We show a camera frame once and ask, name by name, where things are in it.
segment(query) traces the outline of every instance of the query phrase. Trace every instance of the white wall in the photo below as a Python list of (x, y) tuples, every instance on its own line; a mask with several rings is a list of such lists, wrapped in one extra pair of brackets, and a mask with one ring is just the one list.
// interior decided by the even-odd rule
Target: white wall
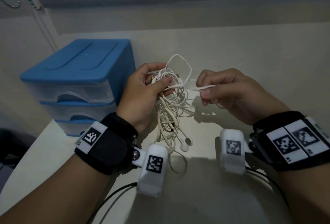
[[(240, 69), (330, 132), (330, 0), (227, 0), (170, 5), (14, 10), (0, 20), (5, 105), (35, 134), (49, 117), (17, 76), (76, 38), (129, 38), (136, 65), (183, 55), (201, 70)], [(249, 128), (223, 114), (224, 127)]]

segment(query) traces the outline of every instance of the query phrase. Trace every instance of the person's left hand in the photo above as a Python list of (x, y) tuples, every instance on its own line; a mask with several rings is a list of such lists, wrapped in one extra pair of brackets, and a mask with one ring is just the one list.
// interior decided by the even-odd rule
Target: person's left hand
[[(152, 71), (165, 68), (166, 63), (145, 63), (139, 67), (129, 78), (117, 108), (117, 115), (129, 122), (138, 133), (141, 133), (148, 125), (152, 109), (155, 106), (157, 95), (164, 91), (171, 77), (151, 84)], [(164, 92), (165, 96), (170, 95), (172, 89)]]

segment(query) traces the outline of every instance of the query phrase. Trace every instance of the tangled cable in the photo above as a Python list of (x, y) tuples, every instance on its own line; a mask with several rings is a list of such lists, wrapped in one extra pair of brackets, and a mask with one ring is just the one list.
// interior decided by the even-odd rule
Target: tangled cable
[[(188, 65), (188, 67), (190, 68), (190, 72), (189, 75), (187, 76), (187, 78), (185, 80), (182, 80), (177, 74), (175, 74), (173, 72), (173, 70), (171, 70), (170, 68), (168, 68), (168, 64), (171, 62), (171, 60), (174, 57), (180, 57), (181, 59), (183, 59), (183, 61)], [(189, 65), (189, 63), (181, 56), (178, 54), (173, 55), (170, 60), (167, 62), (165, 68), (163, 68), (162, 70), (160, 70), (159, 72), (156, 72), (153, 74), (153, 79), (151, 83), (155, 83), (156, 81), (162, 79), (165, 76), (170, 76), (172, 78), (172, 83), (171, 86), (168, 86), (166, 90), (169, 89), (174, 89), (174, 92), (169, 95), (168, 97), (165, 97), (163, 93), (159, 94), (159, 104), (156, 105), (156, 109), (157, 109), (157, 120), (158, 120), (158, 132), (157, 132), (157, 139), (156, 141), (159, 142), (161, 140), (164, 140), (166, 142), (166, 144), (168, 145), (168, 149), (169, 149), (169, 164), (170, 164), (170, 168), (173, 172), (177, 173), (177, 174), (183, 174), (185, 173), (188, 163), (186, 158), (184, 157), (184, 155), (182, 155), (181, 153), (179, 153), (178, 151), (175, 150), (175, 138), (178, 138), (179, 141), (181, 142), (181, 146), (182, 145), (187, 145), (186, 143), (183, 143), (182, 138), (180, 138), (180, 129), (179, 129), (179, 124), (180, 124), (180, 115), (181, 113), (179, 112), (179, 109), (188, 113), (192, 113), (189, 109), (191, 108), (195, 108), (192, 105), (190, 105), (187, 100), (188, 100), (188, 92), (187, 92), (187, 82), (188, 81), (193, 81), (190, 79), (192, 73), (192, 68)], [(195, 90), (195, 91), (200, 91), (203, 89), (207, 89), (207, 88), (211, 88), (214, 87), (214, 85), (209, 85), (206, 87), (201, 87), (201, 88), (189, 88), (190, 90)], [(178, 153), (179, 155), (181, 155), (184, 159), (185, 162), (185, 167), (184, 167), (184, 171), (183, 172), (178, 172), (176, 171), (171, 163), (171, 154), (173, 152)]]

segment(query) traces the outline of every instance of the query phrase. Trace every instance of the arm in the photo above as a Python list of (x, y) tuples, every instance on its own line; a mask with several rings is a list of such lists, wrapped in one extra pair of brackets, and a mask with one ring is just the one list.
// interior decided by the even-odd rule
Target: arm
[[(196, 85), (216, 85), (200, 92), (203, 105), (219, 103), (248, 125), (290, 110), (255, 80), (237, 69), (221, 72), (204, 70)], [(330, 222), (330, 163), (303, 170), (278, 172), (278, 177), (297, 223)]]
[[(127, 82), (117, 114), (139, 133), (148, 125), (157, 94), (170, 82), (170, 79), (165, 77), (147, 86), (152, 80), (148, 72), (160, 70), (165, 65), (144, 64)], [(3, 214), (0, 223), (84, 224), (92, 214), (109, 179), (110, 176), (96, 171), (74, 154), (49, 179)]]

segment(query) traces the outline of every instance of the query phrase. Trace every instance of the hand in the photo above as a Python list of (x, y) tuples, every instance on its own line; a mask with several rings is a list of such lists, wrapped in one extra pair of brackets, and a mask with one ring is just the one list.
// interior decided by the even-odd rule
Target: hand
[[(117, 115), (135, 127), (138, 133), (141, 133), (148, 125), (157, 95), (172, 82), (171, 77), (164, 77), (149, 85), (152, 81), (152, 74), (148, 73), (163, 69), (165, 65), (166, 63), (145, 63), (128, 78), (117, 108)], [(168, 96), (171, 93), (173, 90), (169, 89), (164, 92), (164, 95)]]
[(266, 92), (258, 82), (234, 68), (221, 72), (202, 71), (196, 86), (208, 85), (216, 86), (200, 92), (203, 105), (219, 103), (248, 125), (272, 114), (290, 110), (283, 102)]

